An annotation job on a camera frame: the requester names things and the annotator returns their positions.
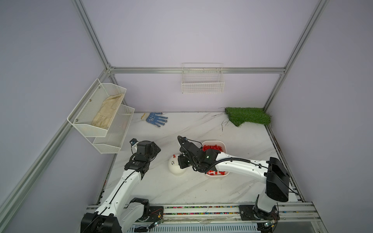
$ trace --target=beige cloth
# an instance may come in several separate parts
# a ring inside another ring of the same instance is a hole
[[[124,94],[119,94],[107,97],[102,103],[99,112],[93,118],[91,125],[108,129],[123,96]]]

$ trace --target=black mounting plate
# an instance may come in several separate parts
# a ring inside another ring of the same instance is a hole
[[[241,216],[242,221],[249,221],[249,220],[272,220],[274,219],[271,214],[268,214],[266,218],[261,218],[258,214],[254,211],[255,205],[239,205],[239,214]],[[276,207],[274,206],[272,209],[272,213],[275,213]]]
[[[163,206],[151,206],[149,210],[149,218],[146,220],[146,222],[155,222],[159,219],[158,215],[161,215],[161,217],[163,217]]]

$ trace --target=wire basket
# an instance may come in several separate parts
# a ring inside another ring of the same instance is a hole
[[[111,95],[118,95],[118,94],[125,94],[126,89],[117,86],[111,83],[101,83],[99,80],[99,85],[90,96],[90,99],[86,102],[82,110],[78,113],[77,117],[73,122],[70,122],[84,137],[105,137],[110,130],[113,119],[109,123],[108,129],[103,129],[100,127],[96,127],[91,125],[93,118],[99,112],[103,101],[111,96]],[[117,115],[119,107],[116,109],[114,116]]]
[[[223,93],[223,63],[183,63],[181,90],[183,94]]]
[[[111,127],[104,138],[95,138],[93,146],[101,154],[116,154],[122,148],[124,138],[126,137],[129,123],[135,109],[121,104],[117,115],[114,117]]]

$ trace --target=white ball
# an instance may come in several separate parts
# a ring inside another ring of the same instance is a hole
[[[171,156],[170,160],[168,161],[168,169],[170,172],[176,176],[181,176],[186,172],[186,169],[181,169],[178,162],[178,157],[174,158]]]

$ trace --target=cloth glove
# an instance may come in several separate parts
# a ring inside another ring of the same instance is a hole
[[[159,116],[162,114],[163,113],[150,113],[148,118],[146,118],[146,122],[161,127],[160,125],[164,125],[167,122],[165,119],[168,119],[168,117]]]

